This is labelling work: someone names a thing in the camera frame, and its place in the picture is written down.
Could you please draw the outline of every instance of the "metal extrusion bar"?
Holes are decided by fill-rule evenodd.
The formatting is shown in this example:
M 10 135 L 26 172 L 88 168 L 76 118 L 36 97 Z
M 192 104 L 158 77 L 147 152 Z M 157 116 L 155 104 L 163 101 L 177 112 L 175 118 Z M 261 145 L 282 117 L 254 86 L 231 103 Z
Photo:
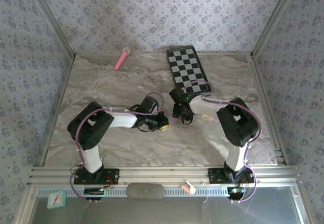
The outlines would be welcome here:
M 266 88 L 265 88 L 265 85 L 261 79 L 260 70 L 259 70 L 256 62 L 251 59 L 250 55 L 247 55 L 247 59 L 251 66 L 251 73 L 255 80 L 255 84 L 257 87 L 258 94 L 259 94 L 259 99 L 261 101 L 262 111 L 265 116 L 265 120 L 267 123 L 270 137 L 273 140 L 275 147 L 280 148 L 280 151 L 282 154 L 282 160 L 278 157 L 278 164 L 282 164 L 282 161 L 283 161 L 284 164 L 289 165 L 289 160 L 288 160 L 288 157 L 287 157 L 287 154 L 285 151 L 285 147 L 282 144 L 281 136 L 280 136 L 280 133 L 278 130 L 278 125 L 275 120 L 270 101 L 266 94 Z
M 74 52 L 65 37 L 65 34 L 60 27 L 59 23 L 57 22 L 52 10 L 50 9 L 49 5 L 47 4 L 46 0 L 35 0 L 36 3 L 39 5 L 39 8 L 43 12 L 45 18 L 47 19 L 48 23 L 53 29 L 54 34 L 56 35 L 58 41 L 61 43 L 62 48 L 64 49 L 65 53 L 71 58 L 74 58 Z
M 254 48 L 252 50 L 253 59 L 258 58 L 262 49 L 268 42 L 271 33 L 275 29 L 276 25 L 278 24 L 281 16 L 285 12 L 287 6 L 289 5 L 291 0 L 278 0 L 276 6 L 274 7 L 261 35 L 259 36 Z
M 313 212 L 308 206 L 308 200 L 305 200 L 306 193 L 302 193 L 302 186 L 290 186 L 292 196 L 295 202 L 296 210 L 301 223 L 309 224 L 315 223 Z
M 210 185 L 208 168 L 210 167 L 118 167 L 119 187 L 130 183 L 155 183 L 165 187 L 178 187 L 184 180 L 196 187 L 228 186 L 234 184 Z M 291 186 L 295 184 L 297 169 L 295 166 L 253 166 L 260 187 Z M 35 167 L 31 170 L 28 185 L 37 187 L 64 187 L 69 185 L 70 168 Z
M 61 104 L 62 104 L 62 101 L 63 101 L 63 97 L 64 97 L 64 94 L 65 94 L 67 83 L 68 83 L 69 78 L 70 78 L 70 74 L 71 74 L 71 71 L 72 71 L 73 64 L 74 64 L 74 59 L 67 68 L 66 77 L 65 77 L 65 80 L 63 82 L 62 92 L 61 92 L 60 98 L 57 100 L 57 107 L 55 109 L 53 120 L 52 120 L 51 125 L 50 125 L 50 133 L 46 137 L 46 141 L 45 141 L 45 144 L 44 144 L 44 147 L 43 147 L 43 153 L 42 153 L 42 156 L 40 157 L 40 161 L 39 161 L 39 166 L 44 166 L 44 164 L 45 164 L 48 149 L 50 147 L 51 138 L 52 138 L 52 135 L 54 133 L 54 127 L 55 127 L 57 118 L 59 116 L 59 110 L 60 110 L 60 107 L 61 107 Z
M 84 195 L 85 188 L 76 187 L 76 191 L 80 195 Z M 39 188 L 38 197 L 48 197 L 52 192 L 65 191 L 66 197 L 76 197 L 71 187 L 56 188 Z M 91 195 L 91 197 L 127 197 L 127 187 L 114 187 L 105 190 L 104 195 Z M 179 187 L 166 187 L 164 197 L 229 197 L 227 187 L 197 187 L 196 193 L 189 195 Z
M 13 224 L 29 223 L 29 219 L 31 217 L 32 210 L 34 208 L 37 194 L 38 194 L 37 187 L 28 186 L 25 189 L 19 207 L 16 210 Z

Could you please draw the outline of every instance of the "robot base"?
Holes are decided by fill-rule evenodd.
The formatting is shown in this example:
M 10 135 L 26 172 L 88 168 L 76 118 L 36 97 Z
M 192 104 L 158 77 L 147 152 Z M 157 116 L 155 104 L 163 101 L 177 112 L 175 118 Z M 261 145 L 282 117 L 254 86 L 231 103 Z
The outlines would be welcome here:
M 85 168 L 75 173 L 75 185 L 117 185 L 119 179 L 118 168 L 104 168 L 103 166 L 95 173 L 88 172 Z
M 249 183 L 254 183 L 252 171 L 243 167 L 239 171 L 234 172 L 226 163 L 224 168 L 209 168 L 208 177 L 210 184 L 236 184 L 245 177 Z

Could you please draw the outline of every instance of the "black cable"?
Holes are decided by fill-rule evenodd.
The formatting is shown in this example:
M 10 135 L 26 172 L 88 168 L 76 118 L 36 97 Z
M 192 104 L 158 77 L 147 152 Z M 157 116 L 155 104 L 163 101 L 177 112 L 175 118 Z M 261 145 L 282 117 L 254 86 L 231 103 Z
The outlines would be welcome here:
M 181 120 L 182 120 L 182 123 L 183 123 L 184 125 L 189 125 L 189 124 L 191 124 L 191 123 L 192 123 L 192 120 L 193 120 L 193 119 L 191 119 L 191 120 L 190 120 L 190 122 L 189 122 L 189 123 L 187 123 L 187 124 L 185 124 L 185 123 L 184 123 L 184 119 L 183 119 L 183 117 L 181 117 Z
M 140 129 L 140 127 L 137 127 L 137 129 L 139 129 L 142 132 L 150 132 L 150 130 L 143 130 L 143 129 Z
M 139 105 L 139 104 L 135 104 L 135 105 L 133 105 L 132 107 L 130 107 L 129 110 L 133 111 L 134 108 L 137 108 L 138 106 L 140 106 L 140 105 Z

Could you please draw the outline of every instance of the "glass panel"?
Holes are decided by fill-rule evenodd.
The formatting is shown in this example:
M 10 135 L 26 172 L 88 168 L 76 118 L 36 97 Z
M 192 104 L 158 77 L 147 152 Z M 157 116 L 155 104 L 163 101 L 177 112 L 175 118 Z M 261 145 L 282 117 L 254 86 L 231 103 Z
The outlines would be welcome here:
M 55 223 L 301 223 L 289 187 L 258 188 L 240 204 L 222 197 L 164 198 L 160 201 L 105 198 L 87 203 L 67 198 L 66 206 L 47 209 L 47 198 L 37 198 L 31 222 Z

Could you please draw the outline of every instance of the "pink eraser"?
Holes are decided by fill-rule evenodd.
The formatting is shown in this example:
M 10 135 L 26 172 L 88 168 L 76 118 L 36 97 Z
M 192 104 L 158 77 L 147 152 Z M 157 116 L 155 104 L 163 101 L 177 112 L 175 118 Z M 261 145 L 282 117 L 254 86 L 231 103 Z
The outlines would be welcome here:
M 189 195 L 191 195 L 190 189 L 185 185 L 180 185 L 180 188 L 182 188 L 185 192 L 187 192 Z
M 124 62 L 124 60 L 126 59 L 126 57 L 131 53 L 131 49 L 129 47 L 125 47 L 123 48 L 123 51 L 121 53 L 120 58 L 118 59 L 114 69 L 117 71 L 119 69 L 119 67 L 122 65 L 122 63 Z

